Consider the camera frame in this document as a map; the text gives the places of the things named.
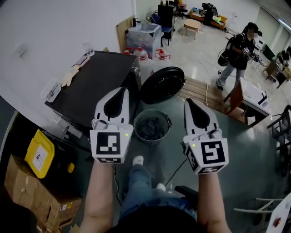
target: green floor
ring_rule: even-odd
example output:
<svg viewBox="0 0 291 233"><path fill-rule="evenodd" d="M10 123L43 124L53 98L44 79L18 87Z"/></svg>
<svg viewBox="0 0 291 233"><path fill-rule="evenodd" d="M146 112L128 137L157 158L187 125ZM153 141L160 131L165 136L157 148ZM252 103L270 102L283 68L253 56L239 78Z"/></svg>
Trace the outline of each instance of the green floor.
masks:
<svg viewBox="0 0 291 233"><path fill-rule="evenodd" d="M170 117L173 126L160 144L148 146L133 137L124 164L116 165L117 179L120 183L120 196L127 188L128 173L132 158L143 155L144 166L152 177L152 185L161 182L166 184L173 172L185 160L180 143L186 135L184 129L184 102L176 97L157 105L144 105L142 109L159 109ZM242 122L215 112L223 137L228 139L229 165L220 173L221 189L225 203L226 218L232 232L255 232L252 226L254 215L234 212L233 208L255 208L254 198L281 198L286 189L286 178L276 173L276 141L270 137L267 129L260 125L249 128ZM74 175L77 185L84 195L88 187L92 161L85 161L88 153L78 152L78 164ZM194 175L188 162L177 172L167 188L186 185L198 190L198 177ZM115 200L115 223L118 221L119 204ZM83 206L75 222L80 225Z"/></svg>

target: brown box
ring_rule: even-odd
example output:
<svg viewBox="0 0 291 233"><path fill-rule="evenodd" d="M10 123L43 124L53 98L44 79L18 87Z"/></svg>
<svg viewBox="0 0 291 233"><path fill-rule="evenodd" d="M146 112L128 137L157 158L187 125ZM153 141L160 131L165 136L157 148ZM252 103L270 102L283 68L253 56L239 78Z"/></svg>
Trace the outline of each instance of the brown box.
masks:
<svg viewBox="0 0 291 233"><path fill-rule="evenodd" d="M65 188L65 184L57 184L58 181L47 178L40 181L23 159L10 156L5 187L11 199L30 209L41 228L48 232L70 224L82 202L79 194Z"/></svg>

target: ceiling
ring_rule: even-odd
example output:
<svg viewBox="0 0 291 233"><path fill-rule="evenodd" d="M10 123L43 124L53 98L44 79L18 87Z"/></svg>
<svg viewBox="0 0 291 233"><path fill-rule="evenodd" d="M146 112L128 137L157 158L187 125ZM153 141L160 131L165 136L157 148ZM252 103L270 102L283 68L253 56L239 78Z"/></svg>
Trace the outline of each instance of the ceiling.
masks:
<svg viewBox="0 0 291 233"><path fill-rule="evenodd" d="M275 19L280 19L291 27L291 0L259 0L261 7Z"/></svg>

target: concrete floor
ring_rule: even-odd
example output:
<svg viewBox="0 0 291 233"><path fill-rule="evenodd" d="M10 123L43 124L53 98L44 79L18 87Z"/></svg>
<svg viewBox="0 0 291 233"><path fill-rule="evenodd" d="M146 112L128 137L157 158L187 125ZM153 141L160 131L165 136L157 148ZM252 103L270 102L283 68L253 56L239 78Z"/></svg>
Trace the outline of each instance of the concrete floor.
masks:
<svg viewBox="0 0 291 233"><path fill-rule="evenodd" d="M214 85L218 78L217 71L223 70L223 67L217 64L217 55L227 43L226 34L212 27L205 27L204 33L198 33L196 40L193 40L194 32L188 30L188 36L181 35L183 27L182 19L178 19L175 28L176 32L167 45L164 40L164 49L166 54L171 54L171 60L174 66L180 67L185 75ZM263 67L256 69L248 66L245 76L247 80L254 85L266 90L271 99L272 113L277 114L283 111L288 104L282 91L277 90L275 85L265 80L261 74ZM229 77L227 80L223 95L231 91L235 83L235 78ZM156 146L148 146L133 137L127 158L124 164L116 165L117 179L120 183L120 197L126 191L128 184L128 174L131 168L132 158L136 155L143 155L145 158L145 167L152 177L152 185L157 183L166 183L173 172L185 159L182 148L179 143L186 134L184 130L183 100L176 97L164 103L147 106L143 109L156 108L166 112L173 122L173 126L167 137ZM252 226L255 215L237 213L233 208L261 207L254 198L282 198L286 189L287 178L281 178L280 173L275 172L275 149L276 141L270 137L266 129L269 119L265 119L254 128L249 128L242 122L227 117L224 114L216 112L220 128L223 130L223 136L228 139L230 164L219 173L221 189L224 198L226 219L230 229L234 233L252 233L256 228ZM90 148L87 139L83 139L82 144ZM86 196L89 184L92 161L85 161L89 153L77 151L79 161L76 165L74 175L77 179L76 185L81 193ZM172 179L167 189L177 185L186 185L194 190L198 190L198 177L191 170L186 162L179 172ZM118 221L120 206L117 199L114 199L115 206L115 224ZM83 218L84 203L75 218L75 223L80 225ZM65 227L64 232L68 232L70 227Z"/></svg>

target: gray bucket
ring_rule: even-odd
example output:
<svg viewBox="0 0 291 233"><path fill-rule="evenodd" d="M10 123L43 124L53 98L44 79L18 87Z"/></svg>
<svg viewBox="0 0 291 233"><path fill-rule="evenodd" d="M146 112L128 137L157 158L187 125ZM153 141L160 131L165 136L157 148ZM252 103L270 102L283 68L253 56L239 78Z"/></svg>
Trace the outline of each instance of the gray bucket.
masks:
<svg viewBox="0 0 291 233"><path fill-rule="evenodd" d="M149 145L161 141L168 134L171 126L168 115L156 109L142 111L133 124L139 139Z"/></svg>

